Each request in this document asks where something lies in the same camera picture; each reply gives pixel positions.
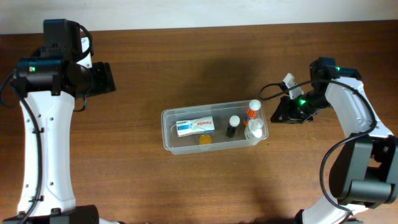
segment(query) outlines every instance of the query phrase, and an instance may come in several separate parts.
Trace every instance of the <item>wooden table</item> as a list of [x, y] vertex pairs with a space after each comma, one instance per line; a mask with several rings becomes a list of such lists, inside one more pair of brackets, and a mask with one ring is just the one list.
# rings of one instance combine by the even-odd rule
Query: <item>wooden table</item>
[[[357, 68], [378, 116], [398, 133], [398, 21], [106, 31], [93, 32], [93, 40], [93, 61], [111, 64], [117, 91], [89, 98], [88, 109], [73, 114], [70, 167], [77, 205], [95, 204], [108, 220], [238, 223], [292, 218], [313, 205], [322, 196], [321, 159], [344, 137], [332, 109], [303, 125], [268, 121], [269, 138], [256, 147], [183, 156], [163, 148], [160, 114], [250, 100], [288, 72], [304, 82], [319, 56]], [[42, 44], [41, 34], [0, 36], [1, 78]], [[15, 99], [10, 90], [4, 97]], [[278, 103], [263, 104], [268, 119]], [[0, 111], [4, 219], [17, 212], [24, 129], [20, 108]], [[357, 217], [396, 223], [397, 208], [382, 205]]]

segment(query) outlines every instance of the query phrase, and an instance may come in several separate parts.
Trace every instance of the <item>plastic tray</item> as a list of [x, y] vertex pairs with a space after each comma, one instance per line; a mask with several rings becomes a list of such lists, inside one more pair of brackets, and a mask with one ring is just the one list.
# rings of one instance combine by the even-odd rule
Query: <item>plastic tray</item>
[[[261, 118], [265, 123], [262, 127], [263, 134], [261, 138], [248, 140], [244, 137], [245, 125], [243, 125], [243, 118], [248, 112], [249, 102], [250, 100], [246, 100], [163, 111], [162, 135], [165, 149], [170, 151], [172, 154], [179, 155], [255, 146], [259, 141], [268, 138], [268, 127], [266, 117], [262, 110], [263, 108], [261, 107], [255, 117]], [[226, 136], [226, 129], [228, 127], [229, 119], [233, 115], [239, 116], [239, 118], [241, 118], [241, 123], [235, 137], [229, 138]], [[213, 116], [215, 131], [213, 133], [208, 133], [213, 140], [212, 144], [200, 145], [198, 139], [202, 134], [178, 137], [175, 127], [175, 123], [177, 121], [204, 118], [205, 116]]]

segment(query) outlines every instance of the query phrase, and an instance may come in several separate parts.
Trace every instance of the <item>white bottle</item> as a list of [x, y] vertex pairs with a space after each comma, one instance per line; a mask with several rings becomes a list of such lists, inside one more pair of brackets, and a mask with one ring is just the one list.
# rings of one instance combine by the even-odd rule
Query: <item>white bottle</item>
[[258, 141], [253, 141], [251, 144], [256, 145], [260, 140], [262, 136], [262, 127], [264, 125], [264, 122], [262, 119], [257, 118], [257, 119], [251, 119], [248, 122], [248, 125], [246, 126], [246, 129], [244, 130], [244, 136], [246, 139], [258, 139]]

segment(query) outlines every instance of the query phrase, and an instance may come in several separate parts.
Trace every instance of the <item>white cap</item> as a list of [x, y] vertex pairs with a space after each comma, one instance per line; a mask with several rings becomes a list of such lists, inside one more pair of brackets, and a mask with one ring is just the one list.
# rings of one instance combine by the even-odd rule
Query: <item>white cap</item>
[[232, 127], [237, 127], [237, 126], [239, 125], [240, 122], [241, 122], [241, 119], [240, 119], [238, 116], [236, 116], [236, 115], [232, 116], [232, 117], [229, 119], [229, 124], [230, 124]]
[[249, 107], [253, 111], [257, 111], [261, 108], [261, 102], [259, 100], [251, 100], [249, 103]]
[[255, 131], [255, 130], [258, 130], [258, 129], [261, 129], [262, 127], [263, 127], [263, 125], [264, 125], [264, 122], [263, 122], [263, 120], [262, 119], [260, 119], [260, 118], [257, 118], [257, 119], [254, 119], [254, 120], [251, 120], [252, 122], [251, 122], [251, 126], [250, 126], [250, 128], [253, 130], [253, 131]]

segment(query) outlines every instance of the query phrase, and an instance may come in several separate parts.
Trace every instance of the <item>white wall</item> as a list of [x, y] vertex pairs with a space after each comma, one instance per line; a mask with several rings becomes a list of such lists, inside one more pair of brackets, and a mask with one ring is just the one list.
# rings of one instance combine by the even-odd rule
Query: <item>white wall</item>
[[88, 30], [398, 19], [398, 0], [0, 0], [0, 34], [66, 18]]

